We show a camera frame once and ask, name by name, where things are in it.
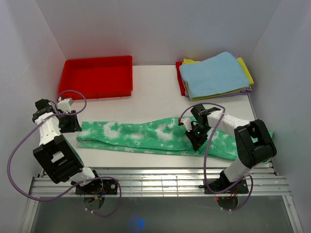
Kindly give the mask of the green tie-dye trousers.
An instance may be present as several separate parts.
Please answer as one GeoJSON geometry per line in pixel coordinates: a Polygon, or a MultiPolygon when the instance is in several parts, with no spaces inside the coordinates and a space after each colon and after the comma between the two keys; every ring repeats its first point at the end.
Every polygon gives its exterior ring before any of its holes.
{"type": "MultiPolygon", "coordinates": [[[[194,151],[185,131],[177,117],[141,124],[84,121],[76,140],[79,147],[88,149],[204,157],[207,144],[194,151]]],[[[235,138],[217,129],[208,156],[234,161],[238,157],[235,138]]]]}

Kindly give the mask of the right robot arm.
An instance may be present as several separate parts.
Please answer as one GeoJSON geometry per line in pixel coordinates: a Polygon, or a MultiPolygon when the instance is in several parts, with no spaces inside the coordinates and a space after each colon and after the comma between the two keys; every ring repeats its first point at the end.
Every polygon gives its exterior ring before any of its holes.
{"type": "Polygon", "coordinates": [[[207,144],[205,155],[208,155],[217,129],[235,138],[238,157],[215,181],[209,183],[207,178],[204,178],[205,188],[209,192],[213,194],[232,192],[256,165],[276,156],[276,147],[262,120],[236,118],[226,114],[225,108],[215,103],[209,109],[200,103],[188,107],[188,110],[195,120],[180,116],[178,124],[185,127],[185,134],[194,151],[207,144]]]}

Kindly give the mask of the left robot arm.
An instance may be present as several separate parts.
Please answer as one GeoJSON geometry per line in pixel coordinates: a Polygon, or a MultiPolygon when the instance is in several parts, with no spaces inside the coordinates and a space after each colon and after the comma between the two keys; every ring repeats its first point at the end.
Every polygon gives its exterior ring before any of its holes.
{"type": "Polygon", "coordinates": [[[58,103],[41,99],[35,103],[37,111],[32,121],[39,127],[39,146],[33,155],[54,183],[70,182],[87,194],[99,194],[104,189],[103,181],[90,167],[86,167],[68,140],[65,133],[80,132],[76,111],[71,109],[71,98],[59,98],[58,103]]]}

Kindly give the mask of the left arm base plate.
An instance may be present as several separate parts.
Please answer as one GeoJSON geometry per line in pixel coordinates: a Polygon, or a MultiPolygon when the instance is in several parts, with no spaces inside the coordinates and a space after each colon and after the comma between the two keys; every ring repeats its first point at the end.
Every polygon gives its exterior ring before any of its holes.
{"type": "Polygon", "coordinates": [[[118,184],[115,180],[101,179],[91,181],[90,183],[75,189],[76,195],[115,195],[118,191],[118,184]]]}

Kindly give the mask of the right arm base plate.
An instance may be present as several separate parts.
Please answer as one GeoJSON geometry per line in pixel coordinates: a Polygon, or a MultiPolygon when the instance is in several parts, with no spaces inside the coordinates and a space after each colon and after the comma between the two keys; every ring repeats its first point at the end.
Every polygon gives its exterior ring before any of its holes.
{"type": "MultiPolygon", "coordinates": [[[[209,187],[214,192],[220,192],[229,187],[229,185],[220,184],[218,182],[218,179],[207,179],[207,182],[208,182],[209,187]]],[[[208,190],[205,181],[203,181],[203,184],[200,185],[199,188],[204,189],[205,194],[214,194],[213,192],[210,192],[210,190],[208,190]]],[[[248,194],[249,193],[249,188],[246,183],[246,180],[241,180],[235,186],[231,187],[230,189],[224,192],[224,194],[234,194],[234,193],[237,193],[237,194],[248,194]]]]}

